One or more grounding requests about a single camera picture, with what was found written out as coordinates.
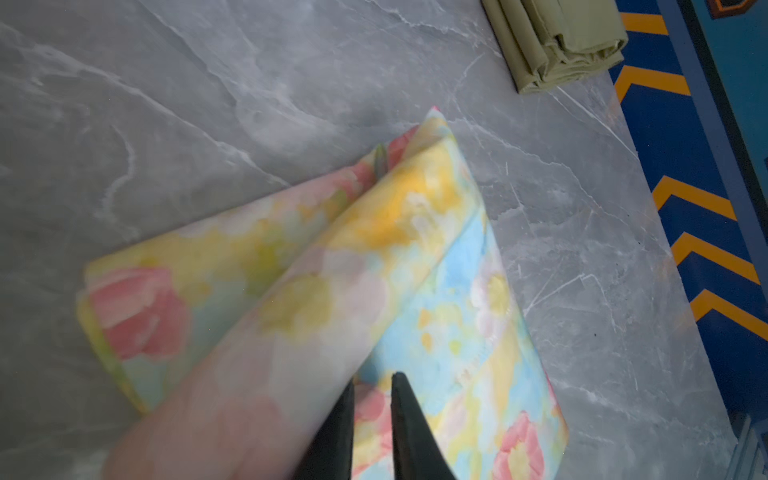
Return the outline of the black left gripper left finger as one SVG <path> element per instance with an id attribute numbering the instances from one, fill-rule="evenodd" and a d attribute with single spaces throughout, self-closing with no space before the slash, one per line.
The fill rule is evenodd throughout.
<path id="1" fill-rule="evenodd" d="M 349 382 L 296 468 L 294 480 L 350 480 L 355 392 Z"/>

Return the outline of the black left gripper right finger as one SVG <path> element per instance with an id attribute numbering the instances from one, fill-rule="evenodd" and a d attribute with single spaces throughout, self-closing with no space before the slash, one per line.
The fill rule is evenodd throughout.
<path id="1" fill-rule="evenodd" d="M 455 479 L 402 372 L 392 376 L 391 420 L 395 479 Z"/>

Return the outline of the pastel floral skirt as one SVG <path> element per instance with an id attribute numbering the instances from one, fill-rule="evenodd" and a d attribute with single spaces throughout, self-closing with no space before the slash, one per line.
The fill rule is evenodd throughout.
<path id="1" fill-rule="evenodd" d="M 293 479 L 349 382 L 395 479 L 404 373 L 455 479 L 552 479 L 568 428 L 438 109 L 336 172 L 91 262 L 77 317 L 142 414 L 106 479 Z"/>

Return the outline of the olive green skirt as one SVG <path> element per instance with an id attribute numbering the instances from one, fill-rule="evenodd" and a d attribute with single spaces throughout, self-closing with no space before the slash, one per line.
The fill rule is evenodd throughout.
<path id="1" fill-rule="evenodd" d="M 617 5 L 600 0 L 483 0 L 519 94 L 551 90 L 623 61 Z"/>

